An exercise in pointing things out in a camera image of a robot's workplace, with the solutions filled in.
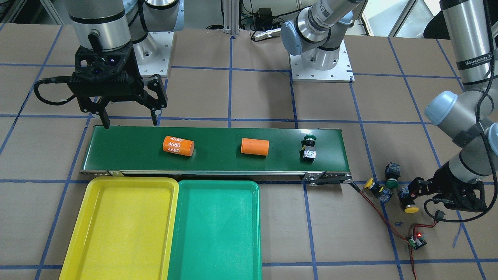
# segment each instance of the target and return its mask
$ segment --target black cable tie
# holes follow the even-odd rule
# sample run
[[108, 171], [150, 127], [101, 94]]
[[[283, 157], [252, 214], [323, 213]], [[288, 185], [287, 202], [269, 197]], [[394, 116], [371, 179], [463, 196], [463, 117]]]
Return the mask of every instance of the black cable tie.
[[493, 122], [490, 119], [488, 118], [482, 119], [481, 121], [477, 122], [475, 125], [471, 126], [467, 131], [460, 131], [460, 133], [458, 133], [458, 135], [453, 139], [453, 143], [463, 148], [468, 143], [470, 143], [474, 138], [481, 135], [492, 124]]

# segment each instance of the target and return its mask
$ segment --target cable connector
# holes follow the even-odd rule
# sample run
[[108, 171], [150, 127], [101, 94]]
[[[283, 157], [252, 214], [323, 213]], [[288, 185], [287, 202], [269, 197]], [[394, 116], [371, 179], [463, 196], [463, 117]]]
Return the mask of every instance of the cable connector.
[[362, 192], [362, 190], [360, 189], [360, 187], [358, 187], [358, 185], [356, 185], [356, 183], [355, 183], [355, 182], [351, 182], [351, 183], [349, 183], [349, 185], [350, 185], [351, 187], [353, 187], [353, 189], [355, 189], [355, 191], [357, 191], [358, 193], [359, 193], [359, 192]]
[[442, 219], [444, 219], [444, 215], [446, 215], [446, 213], [444, 213], [444, 212], [443, 212], [443, 211], [441, 211], [441, 210], [437, 210], [437, 211], [436, 211], [436, 214], [434, 215], [434, 217], [435, 217], [435, 221], [436, 221], [436, 222], [441, 221]]

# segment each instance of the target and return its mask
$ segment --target green tray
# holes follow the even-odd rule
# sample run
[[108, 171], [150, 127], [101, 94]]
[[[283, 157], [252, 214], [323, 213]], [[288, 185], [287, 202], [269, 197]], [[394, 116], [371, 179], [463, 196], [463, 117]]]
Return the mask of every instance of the green tray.
[[[300, 160], [301, 141], [317, 137], [317, 158]], [[166, 136], [195, 142], [191, 157], [162, 150]], [[268, 156], [242, 154], [242, 138], [269, 140]], [[95, 175], [305, 175], [350, 172], [341, 130], [96, 126], [83, 162]]]
[[169, 280], [261, 280], [259, 187], [179, 183]]

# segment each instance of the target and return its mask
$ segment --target blue tape line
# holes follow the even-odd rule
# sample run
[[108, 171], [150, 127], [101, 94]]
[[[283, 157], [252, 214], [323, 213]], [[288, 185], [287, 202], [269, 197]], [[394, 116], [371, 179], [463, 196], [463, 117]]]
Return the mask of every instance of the blue tape line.
[[163, 120], [170, 121], [223, 121], [226, 122], [227, 118], [182, 118], [182, 117], [161, 117]]
[[248, 69], [248, 68], [233, 68], [234, 71], [250, 71], [250, 72], [282, 72], [290, 73], [290, 70], [286, 69]]
[[[52, 43], [52, 45], [50, 46], [50, 49], [48, 50], [47, 56], [45, 57], [45, 60], [43, 61], [43, 65], [47, 64], [48, 58], [50, 57], [50, 54], [52, 53], [52, 51], [53, 51], [53, 49], [55, 47], [55, 43], [57, 43], [57, 40], [59, 39], [61, 31], [62, 31], [62, 26], [60, 26], [59, 31], [57, 32], [57, 35], [55, 36], [54, 42]], [[43, 71], [43, 68], [44, 67], [41, 66], [40, 71], [38, 71], [38, 75], [36, 75], [36, 79], [33, 82], [33, 85], [34, 85], [34, 83], [36, 81], [38, 81], [40, 79], [41, 72]], [[33, 92], [33, 87], [31, 87], [31, 89], [29, 90], [26, 98], [24, 99], [24, 102], [22, 102], [21, 109], [19, 109], [19, 112], [17, 113], [17, 116], [15, 117], [14, 122], [10, 126], [10, 129], [9, 129], [9, 131], [7, 133], [7, 136], [5, 137], [5, 139], [3, 140], [2, 145], [0, 146], [0, 154], [2, 154], [3, 149], [5, 149], [5, 146], [7, 145], [7, 142], [9, 140], [10, 136], [12, 135], [12, 131], [14, 130], [15, 125], [17, 124], [17, 120], [19, 120], [19, 116], [21, 115], [22, 110], [24, 110], [24, 107], [26, 106], [26, 103], [28, 102], [28, 99], [31, 96], [32, 92]]]
[[450, 76], [425, 76], [425, 75], [404, 75], [409, 78], [431, 78], [431, 79], [456, 79], [457, 77]]
[[297, 120], [299, 123], [347, 123], [347, 124], [357, 124], [358, 121], [352, 120]]
[[[382, 213], [384, 214], [385, 219], [389, 222], [389, 217], [387, 215], [387, 211], [385, 209], [385, 204], [383, 202], [380, 203], [382, 206]], [[394, 252], [394, 259], [396, 261], [396, 266], [398, 268], [398, 274], [400, 280], [404, 280], [403, 271], [401, 270], [401, 262], [399, 260], [398, 249], [396, 247], [396, 242], [394, 241], [394, 234], [389, 226], [387, 226], [387, 232], [389, 233], [389, 239], [391, 240], [392, 251]]]
[[354, 73], [359, 76], [384, 76], [384, 77], [410, 77], [410, 78], [430, 78], [430, 79], [459, 79], [450, 76], [426, 76], [426, 75], [400, 75], [400, 74], [378, 74], [378, 73]]
[[202, 67], [202, 66], [171, 66], [171, 68], [203, 69], [203, 70], [230, 70], [230, 68], [227, 68], [227, 67]]
[[296, 99], [294, 96], [294, 87], [292, 86], [292, 72], [289, 71], [289, 83], [290, 83], [290, 96], [292, 97], [292, 112], [294, 114], [294, 128], [297, 129], [299, 127], [299, 123], [297, 120], [297, 109], [296, 109]]
[[481, 263], [498, 263], [498, 259], [479, 259]]
[[422, 117], [422, 114], [420, 113], [420, 110], [417, 106], [417, 102], [415, 101], [415, 97], [411, 91], [410, 85], [408, 84], [408, 80], [406, 79], [403, 68], [401, 67], [401, 63], [398, 59], [398, 55], [396, 54], [394, 46], [392, 45], [391, 39], [388, 37], [387, 40], [389, 41], [389, 45], [391, 46], [391, 50], [392, 50], [392, 53], [394, 54], [394, 58], [396, 59], [396, 62], [398, 63], [399, 70], [401, 71], [401, 73], [403, 75], [403, 79], [405, 81], [406, 87], [408, 89], [408, 92], [410, 93], [410, 97], [412, 99], [413, 105], [415, 106], [415, 110], [417, 111], [420, 122], [422, 123], [422, 127], [424, 128], [425, 135], [427, 136], [427, 140], [429, 140], [429, 145], [431, 146], [432, 152], [436, 158], [436, 162], [437, 162], [438, 166], [441, 166], [441, 162], [439, 161], [439, 158], [437, 156], [436, 149], [434, 148], [434, 144], [432, 143], [431, 136], [429, 135], [429, 131], [427, 130], [426, 125], [424, 124], [424, 118]]
[[310, 267], [312, 264], [310, 262], [298, 262], [298, 263], [263, 263], [263, 267]]
[[421, 122], [397, 122], [397, 121], [362, 121], [364, 124], [388, 124], [388, 125], [421, 125]]
[[[458, 218], [461, 220], [462, 215], [460, 214], [460, 211], [457, 211], [457, 215], [458, 215]], [[481, 265], [481, 261], [479, 261], [476, 249], [474, 248], [474, 245], [472, 244], [472, 240], [470, 239], [470, 235], [469, 235], [469, 232], [467, 231], [467, 227], [465, 226], [465, 223], [461, 223], [461, 226], [462, 226], [462, 229], [464, 230], [464, 233], [465, 233], [465, 236], [467, 237], [467, 240], [469, 241], [469, 246], [470, 246], [470, 249], [472, 250], [472, 254], [474, 255], [474, 260], [477, 264], [477, 268], [479, 269], [479, 272], [481, 273], [483, 280], [486, 280], [486, 276], [484, 275], [483, 266]]]
[[281, 123], [293, 123], [292, 119], [232, 119], [232, 121], [237, 122], [281, 122]]
[[384, 76], [384, 77], [403, 77], [400, 74], [376, 74], [376, 73], [354, 73], [359, 76]]
[[[365, 128], [363, 126], [362, 116], [360, 114], [360, 108], [358, 106], [358, 101], [356, 100], [356, 94], [355, 94], [355, 90], [353, 88], [353, 84], [352, 83], [349, 84], [349, 88], [351, 90], [351, 94], [353, 95], [353, 101], [355, 102], [356, 113], [358, 115], [358, 121], [360, 123], [360, 128], [362, 130], [363, 140], [365, 141], [365, 149], [367, 150], [367, 156], [369, 158], [370, 169], [372, 170], [372, 176], [373, 176], [373, 179], [375, 181], [377, 181], [377, 175], [375, 173], [374, 161], [372, 160], [372, 154], [370, 153], [370, 147], [369, 147], [368, 140], [367, 140], [367, 134], [365, 133]], [[384, 207], [383, 203], [382, 203], [382, 211], [384, 213], [384, 217], [387, 220], [389, 220], [389, 218], [387, 216], [387, 212], [385, 210], [385, 207]], [[394, 242], [394, 236], [392, 234], [391, 228], [389, 228], [388, 226], [386, 226], [386, 227], [387, 227], [387, 232], [389, 233], [389, 238], [391, 240], [391, 246], [392, 246], [392, 250], [393, 250], [393, 253], [394, 253], [394, 258], [396, 260], [396, 266], [398, 268], [399, 278], [400, 278], [400, 280], [404, 280], [404, 278], [403, 278], [403, 272], [401, 271], [401, 264], [399, 262], [398, 251], [397, 251], [397, 248], [396, 248], [396, 244]]]
[[[88, 180], [69, 180], [70, 184], [87, 184]], [[0, 183], [40, 183], [40, 184], [64, 184], [66, 180], [57, 179], [0, 179]]]
[[455, 77], [457, 77], [457, 81], [458, 81], [458, 84], [460, 84], [460, 88], [462, 89], [462, 91], [464, 90], [464, 85], [462, 84], [462, 82], [460, 81], [460, 78], [458, 78], [458, 75], [457, 75], [457, 72], [455, 71], [455, 69], [453, 68], [453, 66], [451, 65], [451, 62], [450, 60], [448, 59], [448, 56], [446, 55], [446, 52], [444, 51], [443, 49], [443, 46], [441, 45], [441, 43], [439, 42], [438, 39], [436, 39], [436, 42], [439, 46], [439, 49], [441, 50], [441, 52], [443, 53], [444, 55], [444, 58], [446, 59], [446, 62], [448, 62], [448, 65], [450, 66], [451, 68], [451, 71], [453, 72], [453, 75], [455, 75]]
[[47, 64], [45, 67], [73, 67], [74, 65], [66, 65], [66, 64]]
[[[475, 259], [436, 259], [436, 260], [415, 260], [416, 264], [461, 264], [461, 263], [475, 263]], [[409, 265], [410, 260], [401, 261], [404, 265]]]
[[57, 226], [57, 221], [59, 220], [59, 215], [60, 215], [60, 212], [62, 209], [62, 205], [64, 203], [64, 198], [66, 197], [69, 182], [71, 180], [71, 176], [73, 175], [74, 166], [76, 165], [76, 161], [78, 159], [78, 155], [80, 153], [81, 146], [83, 145], [83, 140], [85, 139], [85, 134], [87, 133], [88, 125], [90, 124], [90, 120], [91, 120], [91, 114], [88, 114], [87, 122], [85, 124], [85, 127], [83, 128], [83, 132], [81, 133], [80, 142], [78, 143], [78, 147], [76, 148], [76, 152], [75, 152], [74, 157], [73, 157], [73, 162], [71, 163], [71, 168], [69, 169], [69, 173], [68, 173], [67, 178], [66, 178], [66, 184], [64, 185], [64, 189], [62, 191], [61, 198], [59, 199], [59, 205], [57, 206], [57, 211], [55, 212], [54, 221], [52, 222], [52, 227], [50, 228], [47, 242], [45, 243], [45, 248], [43, 249], [43, 254], [41, 255], [41, 260], [40, 260], [38, 270], [36, 271], [35, 280], [40, 279], [41, 270], [43, 269], [43, 266], [45, 265], [45, 259], [47, 257], [48, 249], [50, 247], [50, 243], [52, 242], [52, 237], [53, 237], [54, 232], [55, 232], [55, 227]]
[[232, 73], [233, 73], [233, 62], [234, 62], [234, 39], [235, 36], [230, 37], [230, 70], [228, 73], [228, 123], [227, 127], [232, 127]]
[[[38, 269], [39, 266], [0, 266], [0, 270], [35, 270]], [[62, 269], [62, 265], [45, 265], [43, 266], [44, 270], [59, 270]]]
[[458, 227], [457, 235], [455, 236], [455, 239], [453, 240], [453, 245], [452, 245], [453, 248], [457, 245], [458, 237], [460, 236], [460, 233], [462, 232], [463, 225], [464, 225], [463, 223], [460, 223], [460, 226]]
[[308, 200], [308, 190], [306, 189], [305, 182], [303, 182], [303, 192], [304, 192], [304, 206], [306, 207], [306, 220], [308, 221], [308, 235], [310, 238], [311, 266], [313, 267], [314, 280], [318, 280], [318, 268], [316, 267], [316, 257], [315, 257], [315, 243], [313, 241], [313, 229], [311, 228], [310, 205]]
[[88, 115], [33, 115], [22, 114], [20, 118], [86, 119]]
[[0, 179], [0, 183], [50, 183], [64, 184], [66, 180], [39, 180], [39, 179]]
[[302, 181], [256, 181], [256, 184], [267, 184], [267, 185], [270, 185], [270, 184], [299, 184], [301, 185], [303, 182]]
[[385, 266], [396, 265], [396, 261], [351, 261], [351, 262], [317, 262], [318, 266]]
[[[0, 114], [0, 118], [13, 118], [17, 115], [14, 114]], [[84, 119], [85, 115], [33, 115], [33, 114], [22, 114], [20, 118], [67, 118], [67, 119]], [[109, 116], [110, 119], [130, 119], [130, 120], [149, 120], [150, 117], [146, 116]], [[295, 122], [295, 119], [254, 119], [254, 118], [188, 118], [188, 117], [163, 117], [161, 114], [161, 119], [163, 120], [181, 120], [181, 121], [232, 121], [232, 122]], [[297, 119], [298, 123], [348, 123], [357, 124], [359, 121], [355, 120], [306, 120]], [[362, 121], [364, 124], [400, 124], [400, 125], [429, 125], [429, 122], [397, 122], [397, 121]]]
[[370, 153], [369, 143], [367, 141], [367, 134], [365, 133], [365, 128], [363, 127], [362, 116], [360, 115], [360, 108], [358, 107], [358, 102], [356, 100], [355, 90], [353, 89], [353, 84], [349, 83], [349, 88], [353, 96], [353, 102], [355, 103], [356, 114], [358, 116], [358, 123], [360, 124], [360, 129], [362, 130], [363, 140], [365, 141], [365, 149], [367, 150], [367, 156], [370, 162], [370, 169], [372, 171], [372, 176], [375, 181], [377, 181], [377, 175], [375, 174], [374, 161], [372, 160], [372, 154]]
[[[475, 259], [432, 259], [432, 260], [415, 260], [416, 264], [464, 264], [475, 263]], [[498, 259], [480, 259], [481, 263], [498, 263]], [[399, 261], [402, 265], [409, 265], [410, 260]], [[310, 267], [311, 262], [296, 262], [296, 263], [263, 263], [263, 267]], [[318, 267], [334, 267], [334, 266], [386, 266], [397, 265], [396, 261], [345, 261], [345, 262], [316, 262]]]
[[29, 64], [29, 63], [0, 63], [0, 66], [26, 66], [26, 67], [41, 67], [43, 64]]

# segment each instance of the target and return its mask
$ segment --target plastic tray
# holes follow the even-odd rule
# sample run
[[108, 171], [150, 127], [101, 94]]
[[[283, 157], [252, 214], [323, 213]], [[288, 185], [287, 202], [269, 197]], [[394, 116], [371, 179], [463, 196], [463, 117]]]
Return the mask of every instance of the plastic tray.
[[170, 178], [92, 180], [59, 279], [166, 280], [177, 199]]
[[179, 183], [169, 280], [260, 280], [259, 187]]

